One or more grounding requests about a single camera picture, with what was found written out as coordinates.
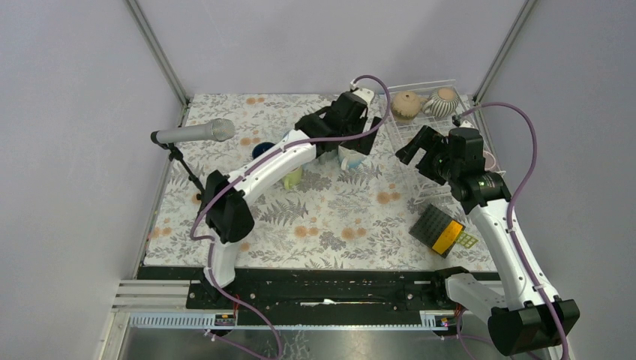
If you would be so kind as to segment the dark blue cup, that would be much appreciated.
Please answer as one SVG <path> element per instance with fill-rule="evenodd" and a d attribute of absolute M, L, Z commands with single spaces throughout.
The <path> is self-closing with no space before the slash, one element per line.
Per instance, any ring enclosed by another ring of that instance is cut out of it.
<path fill-rule="evenodd" d="M 260 157 L 261 155 L 265 154 L 269 149 L 271 149 L 274 146 L 275 146 L 275 143 L 273 142 L 261 142 L 258 145 L 255 145 L 251 152 L 252 158 L 256 159 Z"/>

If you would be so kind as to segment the grey-green cup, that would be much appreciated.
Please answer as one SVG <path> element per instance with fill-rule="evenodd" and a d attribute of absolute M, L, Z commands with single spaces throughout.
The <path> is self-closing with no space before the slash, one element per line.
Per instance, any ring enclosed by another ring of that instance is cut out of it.
<path fill-rule="evenodd" d="M 322 153 L 318 158 L 317 158 L 319 164 L 324 165 L 327 164 L 329 162 L 332 161 L 338 161 L 338 150 L 331 150 L 331 151 L 326 151 L 324 153 Z"/>

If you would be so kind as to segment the silver microphone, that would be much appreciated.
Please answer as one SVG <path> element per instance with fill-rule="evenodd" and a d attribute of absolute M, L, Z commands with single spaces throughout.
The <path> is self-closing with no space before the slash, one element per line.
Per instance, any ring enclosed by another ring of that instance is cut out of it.
<path fill-rule="evenodd" d="M 225 118 L 214 118 L 205 124 L 176 127 L 158 130 L 150 135 L 151 141 L 157 145 L 171 143 L 215 141 L 224 142 L 236 135 L 235 125 Z"/>

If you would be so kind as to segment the mauve cup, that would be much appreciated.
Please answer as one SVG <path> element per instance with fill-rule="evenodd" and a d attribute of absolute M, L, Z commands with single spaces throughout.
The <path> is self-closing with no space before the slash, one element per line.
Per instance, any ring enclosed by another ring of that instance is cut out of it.
<path fill-rule="evenodd" d="M 497 159 L 495 156 L 489 151 L 482 152 L 484 157 L 484 169 L 486 171 L 494 171 L 497 168 Z"/>

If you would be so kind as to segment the black tripod mic stand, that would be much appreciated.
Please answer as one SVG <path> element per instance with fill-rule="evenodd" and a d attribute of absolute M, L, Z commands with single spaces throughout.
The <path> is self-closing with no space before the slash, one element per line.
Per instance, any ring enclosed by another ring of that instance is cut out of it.
<path fill-rule="evenodd" d="M 166 145 L 166 149 L 169 151 L 169 160 L 179 162 L 184 168 L 184 170 L 188 174 L 188 180 L 192 182 L 196 189 L 199 191 L 199 194 L 196 196 L 196 198 L 198 200 L 201 200 L 205 192 L 205 188 L 203 187 L 203 183 L 200 181 L 200 177 L 192 171 L 188 163 L 185 161 L 183 153 L 174 143 L 168 143 Z"/>

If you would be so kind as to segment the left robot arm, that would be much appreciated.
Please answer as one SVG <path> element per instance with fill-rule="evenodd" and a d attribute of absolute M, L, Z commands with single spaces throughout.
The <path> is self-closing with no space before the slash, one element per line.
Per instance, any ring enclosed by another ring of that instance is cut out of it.
<path fill-rule="evenodd" d="M 240 242 L 255 224 L 251 204 L 284 176 L 325 153 L 345 148 L 368 155 L 383 121 L 375 117 L 365 129 L 373 99 L 366 88 L 346 91 L 330 105 L 302 116 L 279 143 L 249 164 L 228 175 L 214 171 L 208 176 L 198 219 L 206 222 L 213 237 L 203 294 L 211 306 L 224 308 L 232 301 L 229 284 L 236 276 Z"/>

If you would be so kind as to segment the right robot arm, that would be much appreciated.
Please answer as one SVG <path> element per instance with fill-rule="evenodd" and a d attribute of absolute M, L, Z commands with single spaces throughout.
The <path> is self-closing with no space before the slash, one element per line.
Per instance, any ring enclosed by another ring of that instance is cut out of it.
<path fill-rule="evenodd" d="M 457 303 L 471 311 L 487 324 L 493 345 L 504 356 L 561 346 L 562 359 L 570 359 L 567 335 L 580 310 L 574 300 L 560 296 L 533 256 L 503 177 L 485 169 L 482 135 L 475 128 L 456 127 L 444 136 L 424 126 L 396 156 L 409 164 L 418 150 L 424 156 L 416 169 L 450 186 L 481 233 L 503 288 L 499 295 L 466 269 L 449 268 L 430 288 L 433 304 L 448 309 Z"/>

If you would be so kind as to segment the white and blue cup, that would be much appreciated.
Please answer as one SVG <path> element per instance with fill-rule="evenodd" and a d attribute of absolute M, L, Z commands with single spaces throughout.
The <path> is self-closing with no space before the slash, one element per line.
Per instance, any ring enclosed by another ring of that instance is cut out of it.
<path fill-rule="evenodd" d="M 343 146 L 338 147 L 337 158 L 342 171 L 348 171 L 358 167 L 365 159 L 365 154 Z"/>

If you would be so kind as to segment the light green cup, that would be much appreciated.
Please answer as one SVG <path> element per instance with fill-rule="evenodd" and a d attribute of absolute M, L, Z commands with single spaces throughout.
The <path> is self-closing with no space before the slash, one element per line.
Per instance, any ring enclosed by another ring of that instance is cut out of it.
<path fill-rule="evenodd" d="M 295 187 L 301 182 L 302 175 L 303 175 L 303 168 L 301 166 L 287 173 L 282 179 L 283 187 L 286 190 L 292 189 L 293 187 Z"/>

